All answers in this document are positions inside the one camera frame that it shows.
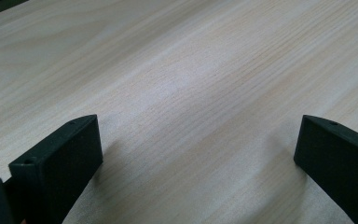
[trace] wooden table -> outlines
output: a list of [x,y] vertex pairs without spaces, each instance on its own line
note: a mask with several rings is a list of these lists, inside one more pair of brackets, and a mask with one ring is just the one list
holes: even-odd
[[64,223],[351,223],[293,162],[303,114],[358,132],[358,0],[48,0],[0,13],[0,176],[97,114]]

